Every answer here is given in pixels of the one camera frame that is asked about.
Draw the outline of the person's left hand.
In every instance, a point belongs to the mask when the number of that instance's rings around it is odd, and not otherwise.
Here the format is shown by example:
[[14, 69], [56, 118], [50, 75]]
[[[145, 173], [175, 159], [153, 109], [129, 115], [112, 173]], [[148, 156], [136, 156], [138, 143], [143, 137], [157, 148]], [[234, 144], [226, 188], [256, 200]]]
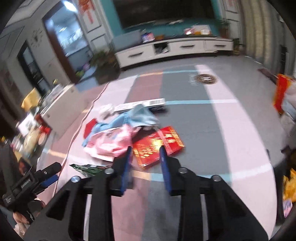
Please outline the person's left hand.
[[14, 212], [13, 218], [16, 222], [14, 230], [24, 235], [27, 229], [30, 227], [31, 222], [37, 218], [45, 206], [46, 204], [44, 201], [36, 198], [35, 200], [28, 203], [26, 210], [23, 210], [21, 213]]

